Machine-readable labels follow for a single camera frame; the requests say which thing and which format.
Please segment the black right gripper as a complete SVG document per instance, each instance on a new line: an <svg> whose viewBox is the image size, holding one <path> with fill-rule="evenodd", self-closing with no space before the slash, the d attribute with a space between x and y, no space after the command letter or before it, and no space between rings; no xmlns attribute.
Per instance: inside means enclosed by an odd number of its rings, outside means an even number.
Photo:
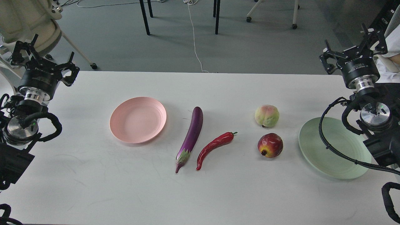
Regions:
<svg viewBox="0 0 400 225"><path fill-rule="evenodd" d="M359 45L359 51L350 51L348 55L331 49L328 40L324 40L325 48L319 56L324 70L328 75L333 74L338 66L342 73L344 84L348 89L356 89L357 79L367 78L375 83L380 74L374 63L374 55L383 55L388 53L386 39L381 30L367 28L364 23L361 24L363 40Z"/></svg>

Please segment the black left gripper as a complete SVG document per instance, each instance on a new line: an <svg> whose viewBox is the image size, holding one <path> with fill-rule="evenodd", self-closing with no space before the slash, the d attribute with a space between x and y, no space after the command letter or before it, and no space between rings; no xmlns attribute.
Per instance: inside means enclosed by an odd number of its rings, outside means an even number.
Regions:
<svg viewBox="0 0 400 225"><path fill-rule="evenodd" d="M47 59L37 62L39 53L36 51L34 44L38 36L38 34L35 34L31 42L16 41L10 64L19 66L24 63L24 57L21 53L23 50L28 56L32 55L35 60L30 60L26 63L26 70L19 82L18 91L25 95L28 89L38 89L45 93L44 100L50 101L54 97L58 82L61 80L64 85L71 87L76 81L80 68L73 63L74 52L71 52L66 63L59 65ZM66 70L69 70L71 74L61 78L61 72Z"/></svg>

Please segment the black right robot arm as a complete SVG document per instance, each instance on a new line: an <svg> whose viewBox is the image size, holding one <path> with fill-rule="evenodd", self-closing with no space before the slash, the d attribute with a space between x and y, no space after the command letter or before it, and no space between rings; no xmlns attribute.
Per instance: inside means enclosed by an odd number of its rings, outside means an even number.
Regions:
<svg viewBox="0 0 400 225"><path fill-rule="evenodd" d="M319 125L319 136L334 154L356 165L399 175L394 166L399 166L399 83L377 83L379 71L374 56L388 52L384 33L361 24L363 40L359 45L343 52L326 48L319 56L325 71L331 75L340 70L346 88L354 90L350 99L334 100L323 112ZM354 134L366 135L364 145L376 164L350 158L335 149L326 139L322 125L325 115L336 104L345 106L341 116L344 127Z"/></svg>

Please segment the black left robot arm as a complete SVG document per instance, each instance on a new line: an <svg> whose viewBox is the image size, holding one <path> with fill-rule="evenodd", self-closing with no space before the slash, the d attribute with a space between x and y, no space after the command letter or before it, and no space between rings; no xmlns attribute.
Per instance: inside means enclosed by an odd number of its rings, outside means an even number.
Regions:
<svg viewBox="0 0 400 225"><path fill-rule="evenodd" d="M31 42L17 41L11 55L12 65L22 65L25 72L17 82L15 94L1 97L1 190L15 184L34 159L30 150L37 142L47 142L62 132L58 117L45 105L54 98L59 83L74 84L79 68L73 63L74 53L63 64L39 55Z"/></svg>

